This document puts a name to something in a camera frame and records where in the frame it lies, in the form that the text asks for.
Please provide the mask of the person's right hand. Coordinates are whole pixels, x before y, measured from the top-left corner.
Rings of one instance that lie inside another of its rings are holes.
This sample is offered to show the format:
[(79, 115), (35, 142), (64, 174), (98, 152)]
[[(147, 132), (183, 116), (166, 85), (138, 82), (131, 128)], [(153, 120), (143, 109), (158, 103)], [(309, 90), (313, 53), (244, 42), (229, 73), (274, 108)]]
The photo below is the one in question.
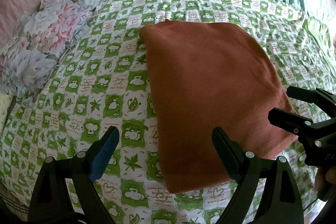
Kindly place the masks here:
[(327, 201), (335, 185), (335, 167), (329, 169), (318, 168), (315, 176), (315, 189), (318, 191), (318, 199)]

